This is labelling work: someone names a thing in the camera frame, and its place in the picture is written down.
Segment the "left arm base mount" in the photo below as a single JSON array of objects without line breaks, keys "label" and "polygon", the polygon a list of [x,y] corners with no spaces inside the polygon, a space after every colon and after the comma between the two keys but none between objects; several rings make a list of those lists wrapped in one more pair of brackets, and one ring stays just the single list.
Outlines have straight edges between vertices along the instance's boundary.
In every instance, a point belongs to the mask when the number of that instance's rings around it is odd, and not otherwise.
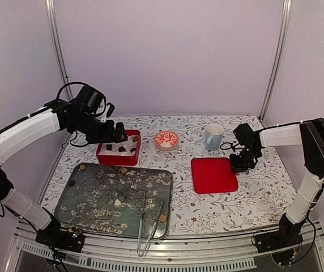
[{"label": "left arm base mount", "polygon": [[38,230],[36,242],[44,244],[53,249],[63,249],[80,253],[82,251],[85,236],[82,230],[71,227],[67,230],[61,229],[57,224],[50,224],[43,230]]}]

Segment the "red chocolate box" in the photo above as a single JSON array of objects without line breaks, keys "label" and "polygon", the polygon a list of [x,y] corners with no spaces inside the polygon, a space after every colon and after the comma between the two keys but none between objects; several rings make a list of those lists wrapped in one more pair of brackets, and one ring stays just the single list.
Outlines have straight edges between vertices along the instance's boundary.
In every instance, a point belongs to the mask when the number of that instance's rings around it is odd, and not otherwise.
[{"label": "red chocolate box", "polygon": [[102,165],[135,166],[139,158],[141,137],[139,130],[126,130],[127,140],[120,143],[99,144],[96,156]]}]

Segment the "red box lid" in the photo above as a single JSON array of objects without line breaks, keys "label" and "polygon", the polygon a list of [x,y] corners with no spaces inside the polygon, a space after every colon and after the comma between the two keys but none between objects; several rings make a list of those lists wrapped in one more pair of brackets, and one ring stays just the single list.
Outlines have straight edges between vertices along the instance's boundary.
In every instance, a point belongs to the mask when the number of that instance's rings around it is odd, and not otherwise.
[{"label": "red box lid", "polygon": [[227,158],[194,158],[191,174],[197,194],[230,193],[238,189],[236,174]]}]

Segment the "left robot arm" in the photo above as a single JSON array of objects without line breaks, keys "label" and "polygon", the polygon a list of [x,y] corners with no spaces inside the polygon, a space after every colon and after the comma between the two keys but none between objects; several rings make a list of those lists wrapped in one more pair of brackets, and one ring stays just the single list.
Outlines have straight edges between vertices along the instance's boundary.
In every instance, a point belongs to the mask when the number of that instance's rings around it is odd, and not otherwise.
[{"label": "left robot arm", "polygon": [[61,98],[62,91],[72,85],[76,83],[66,83],[55,99],[0,130],[0,204],[28,221],[53,246],[65,241],[60,223],[35,202],[35,193],[29,197],[22,192],[30,190],[29,185],[19,181],[13,184],[10,178],[35,182],[37,175],[51,166],[50,160],[56,155],[51,148],[62,139],[54,137],[47,143],[54,133],[83,134],[86,146],[126,140],[123,123],[110,118],[113,104],[96,88],[78,82],[81,89],[75,98]]}]

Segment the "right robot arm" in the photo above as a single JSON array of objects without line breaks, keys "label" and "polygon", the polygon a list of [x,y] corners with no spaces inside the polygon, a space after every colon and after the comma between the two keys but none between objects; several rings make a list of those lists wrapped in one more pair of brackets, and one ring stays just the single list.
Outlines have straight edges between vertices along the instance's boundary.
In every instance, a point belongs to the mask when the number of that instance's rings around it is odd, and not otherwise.
[{"label": "right robot arm", "polygon": [[309,212],[318,202],[324,190],[324,118],[291,122],[253,130],[247,123],[233,131],[238,154],[232,154],[230,164],[234,173],[253,169],[268,147],[300,147],[302,154],[301,180],[296,182],[296,195],[279,221],[274,233],[278,247],[286,247],[300,232]]}]

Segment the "silver tongs white handle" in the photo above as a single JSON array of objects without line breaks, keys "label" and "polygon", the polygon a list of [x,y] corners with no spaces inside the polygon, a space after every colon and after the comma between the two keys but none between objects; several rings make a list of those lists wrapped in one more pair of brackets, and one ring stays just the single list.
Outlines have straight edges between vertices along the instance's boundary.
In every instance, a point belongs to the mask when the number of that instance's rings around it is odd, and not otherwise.
[{"label": "silver tongs white handle", "polygon": [[[136,252],[137,252],[138,257],[143,257],[147,251],[147,247],[149,246],[150,241],[157,229],[157,223],[158,223],[159,217],[162,213],[164,201],[165,201],[165,197],[163,197],[161,199],[157,213],[152,218],[147,219],[147,221],[145,221],[144,215],[145,215],[145,209],[146,209],[146,194],[144,195],[142,210],[140,212],[140,220],[139,220],[139,228],[138,228],[138,236],[137,236]],[[147,235],[146,241],[144,242],[144,247],[141,248],[143,231],[147,231],[148,235]]]}]

